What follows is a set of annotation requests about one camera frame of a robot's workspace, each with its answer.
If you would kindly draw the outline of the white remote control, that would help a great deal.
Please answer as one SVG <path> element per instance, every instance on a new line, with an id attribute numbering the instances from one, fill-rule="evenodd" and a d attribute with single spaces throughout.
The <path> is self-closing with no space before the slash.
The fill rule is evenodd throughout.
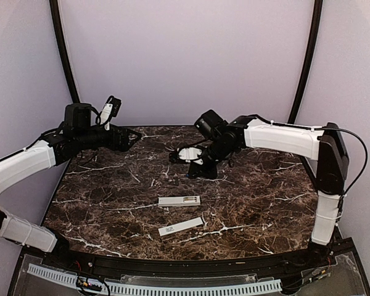
<path id="1" fill-rule="evenodd" d="M 184 203 L 184 199 L 197 199 L 197 202 Z M 194 207 L 200 205 L 200 196 L 181 196 L 181 197 L 159 197 L 159 207 Z"/>

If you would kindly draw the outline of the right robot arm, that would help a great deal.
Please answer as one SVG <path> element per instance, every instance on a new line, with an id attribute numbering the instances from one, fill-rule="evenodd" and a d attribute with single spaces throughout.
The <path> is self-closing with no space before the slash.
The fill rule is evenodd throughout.
<path id="1" fill-rule="evenodd" d="M 242 149 L 269 149 L 305 157 L 317 163 L 315 174 L 318 204 L 311 241 L 302 255 L 309 268 L 326 257 L 327 245 L 339 219 L 340 201 L 344 196 L 349 157 L 337 125 L 299 126 L 268 121 L 259 115 L 241 115 L 228 123 L 215 111 L 208 110 L 195 122 L 207 147 L 179 150 L 180 160 L 190 164 L 190 178 L 217 177 L 216 166 Z"/>

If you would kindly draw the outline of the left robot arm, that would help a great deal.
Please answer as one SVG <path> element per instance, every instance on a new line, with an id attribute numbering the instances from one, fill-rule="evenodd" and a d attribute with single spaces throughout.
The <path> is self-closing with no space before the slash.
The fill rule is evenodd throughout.
<path id="1" fill-rule="evenodd" d="M 59 166 L 80 152 L 101 147 L 127 152 L 141 139 L 129 128 L 111 124 L 121 100 L 110 96 L 101 112 L 91 104 L 73 103 L 65 108 L 59 127 L 42 133 L 29 146 L 0 159 L 0 194 L 40 171 Z M 75 263 L 74 254 L 63 245 L 67 240 L 48 228 L 19 218 L 0 207 L 0 237 L 50 253 L 62 269 Z"/>

